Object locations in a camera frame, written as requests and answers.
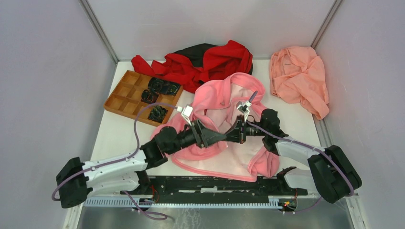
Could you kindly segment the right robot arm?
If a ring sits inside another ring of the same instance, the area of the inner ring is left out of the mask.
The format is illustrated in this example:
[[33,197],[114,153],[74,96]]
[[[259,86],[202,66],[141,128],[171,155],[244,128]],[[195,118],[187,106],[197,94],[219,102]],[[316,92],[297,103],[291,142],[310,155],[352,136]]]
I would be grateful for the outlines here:
[[260,136],[270,153],[308,167],[307,170],[290,167],[279,173],[276,189],[282,195],[300,188],[317,192],[325,201],[335,203],[354,195],[362,186],[361,177],[339,146],[313,146],[290,137],[281,130],[278,113],[273,109],[263,110],[258,122],[239,115],[225,134],[228,142],[241,144],[248,136]]

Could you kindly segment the pink jacket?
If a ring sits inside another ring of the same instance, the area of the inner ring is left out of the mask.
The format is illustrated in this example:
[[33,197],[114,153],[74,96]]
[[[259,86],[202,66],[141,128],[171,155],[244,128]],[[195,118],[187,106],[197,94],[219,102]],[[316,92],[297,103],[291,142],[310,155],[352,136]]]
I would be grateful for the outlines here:
[[[190,119],[225,133],[240,115],[238,102],[248,100],[253,93],[257,94],[250,115],[258,120],[266,109],[261,103],[266,90],[259,80],[246,73],[234,73],[224,80],[208,81],[195,92]],[[243,144],[219,142],[209,148],[192,145],[170,155],[170,159],[193,173],[247,182],[255,182],[257,176],[272,177],[279,168],[278,156],[265,149],[259,136],[247,137]]]

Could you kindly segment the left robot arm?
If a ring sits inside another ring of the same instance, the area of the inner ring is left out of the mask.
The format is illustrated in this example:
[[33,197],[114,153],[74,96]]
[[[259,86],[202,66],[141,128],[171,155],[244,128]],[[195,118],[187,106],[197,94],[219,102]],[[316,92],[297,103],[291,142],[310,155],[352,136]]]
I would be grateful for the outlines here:
[[73,157],[56,176],[57,188],[52,193],[52,200],[59,201],[62,208],[72,208],[104,188],[112,188],[113,191],[135,190],[145,194],[149,191],[150,181],[143,176],[123,185],[107,185],[105,182],[127,173],[158,167],[168,161],[167,155],[190,146],[208,148],[225,139],[226,134],[209,129],[195,120],[179,132],[172,126],[162,128],[149,142],[138,146],[132,153],[86,162]]

